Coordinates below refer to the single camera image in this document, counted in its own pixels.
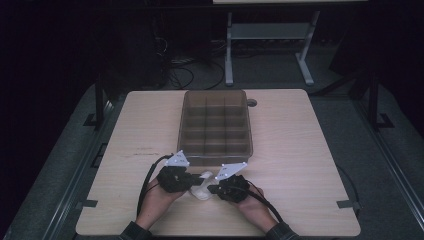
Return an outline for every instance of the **sleeve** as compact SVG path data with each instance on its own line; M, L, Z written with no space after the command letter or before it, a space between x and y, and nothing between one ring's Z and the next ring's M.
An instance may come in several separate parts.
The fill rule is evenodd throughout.
M302 238L300 238L299 235L293 232L293 230L291 230L289 225L287 225L285 222L280 222L266 233L266 239L267 240L301 240Z
M119 235L122 240L148 240L152 238L152 233L138 226L135 222L130 222L125 230Z

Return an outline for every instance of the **hand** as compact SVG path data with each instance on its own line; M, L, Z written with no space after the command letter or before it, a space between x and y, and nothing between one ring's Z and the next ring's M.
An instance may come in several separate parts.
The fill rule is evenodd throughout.
M262 189L256 189L252 185L250 185L249 190L259 196L264 194ZM277 224L277 221L271 216L268 207L250 195L239 203L230 202L230 204L236 207L250 223L264 233Z
M135 223L145 230L150 227L168 210L169 206L185 192L168 193L158 185L158 180L153 179L148 185L150 189L144 197L140 214Z

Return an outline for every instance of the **transparent plastic container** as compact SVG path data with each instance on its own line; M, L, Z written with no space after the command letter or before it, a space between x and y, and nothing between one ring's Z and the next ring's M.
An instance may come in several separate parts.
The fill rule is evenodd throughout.
M253 154L243 90L187 91L178 149L191 166L247 162Z

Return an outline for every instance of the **wire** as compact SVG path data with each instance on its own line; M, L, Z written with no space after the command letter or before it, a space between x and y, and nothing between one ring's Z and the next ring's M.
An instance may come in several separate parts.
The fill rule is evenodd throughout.
M228 188L232 188L232 189L237 189L240 191L244 191L247 194L249 194L250 196L254 197L256 200L258 200L259 202L263 203L265 206L268 207L269 210L271 210L271 212L274 214L274 216L277 218L278 222L284 222L283 218L280 216L280 214L278 213L277 209L275 209L274 206L272 206L272 204L270 202L268 202L268 200L266 200L265 198L259 196L258 194L248 190L248 189L243 189L243 188L239 188L239 187L233 187L233 186L228 186Z
M190 73L190 75L191 75L191 79L189 80L189 82L187 83L187 84L185 84L184 86L181 84L181 81L180 81L180 79L178 78L178 76L177 76L177 74L176 74L176 72L175 72L175 69L178 69L178 70L184 70L184 71L187 71L188 73ZM193 72L192 71L190 71L189 69L187 69L187 68L182 68L182 67L178 67L178 68L171 68L170 70L169 70L170 72L169 72L169 76L168 76L168 78L169 78L169 81L170 81L170 83L171 83L171 85L172 86L174 86L174 87L176 87L177 89L179 89L179 90L183 90L184 88L186 88L188 85L190 85L192 82L193 82L193 80L194 80L194 74L193 74Z
M150 187L149 189L147 189L147 191L145 192L145 194L147 194L150 190L152 190L154 187L156 187L157 185L159 185L159 183L156 183L155 185L153 185L152 187Z
M219 84L221 84L224 81L224 78L225 78L225 69L221 65L219 65L218 63L216 63L216 62L214 62L212 60L210 60L209 62L212 63L212 64L214 64L214 65L216 65L216 66L218 66L221 69L222 75L221 75L221 79L219 79L219 81L217 83L215 83L214 85L212 85L212 86L210 86L208 88L205 88L204 90L210 90L212 88L215 88L216 86L218 86Z
M220 57L222 55L224 55L225 51L226 51L226 47L227 47L227 42L226 40L216 40L216 41L212 41L212 44L219 44L217 47L212 48L211 50L211 55L214 57Z
M350 185L352 186L352 189L353 189L353 193L354 193L354 195L355 195L355 201L357 202L357 203L359 203L359 194L358 194L358 190L356 189L356 186L355 186L355 184L353 183L353 180L352 180L352 178L350 178L350 176L349 176L349 174L347 174L347 172L342 168L342 167L340 167L339 165L337 165L336 164L336 167L343 173L343 175L345 175L345 177L347 178L347 180L349 181L349 183L350 183ZM357 209L356 211L355 211L355 216L356 216L356 218L359 218L359 212L360 212L360 209Z
M192 63L194 61L195 61L194 58L185 58L185 59L180 59L180 60L173 59L173 60L171 60L171 63L175 64L176 66L181 66L180 64L185 65L185 64Z
M261 193L261 191L259 191L259 188L255 186L255 184L253 184L251 181L246 180L250 185L252 185L254 188L256 188L256 191L258 191L258 193L262 196L262 198L265 198L265 196Z
M162 53L165 53L166 50L168 50L168 41L166 41L165 38L161 38L161 37L156 37L156 40L160 40L163 41L165 43L165 46L163 47Z
M150 167L150 170L149 170L149 172L147 173L147 175L146 175L146 178L144 179L144 182L143 182L143 187L141 188L141 191L140 191L140 196L138 197L138 205L137 205L137 216L138 216L138 214L140 213L140 210L141 210L141 205L143 205L143 201L144 201L144 197L146 196L146 193L151 189L149 189L149 190L146 190L147 189L147 185L149 184L149 182L150 182L150 178L152 177L152 174L153 174L153 172L155 171L155 169L156 169L156 166L159 164L159 162L160 161L162 161L163 159L169 159L170 157L172 157L173 155L165 155L165 156L162 156L162 157L160 157L158 160L156 160L156 162L155 163L153 163L152 164L152 166Z
M257 43L253 43L252 41L243 41L237 44L233 44L235 45L233 47L233 56L235 58L253 58L256 56L259 56L261 54L263 54L263 52L265 51L265 47L263 44L257 44Z

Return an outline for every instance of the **table top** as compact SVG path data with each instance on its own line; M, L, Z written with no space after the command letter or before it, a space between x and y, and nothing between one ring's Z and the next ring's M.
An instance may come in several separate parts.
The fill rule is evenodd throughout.
M239 174L261 187L284 221L301 236L356 236L360 232L334 160L305 91L245 90L253 155ZM152 163L176 153L185 91L128 94L88 195L80 235L118 235L135 220L138 196ZM153 174L162 168L160 163ZM191 173L219 167L189 167ZM156 236L263 236L229 203L184 194L151 229Z

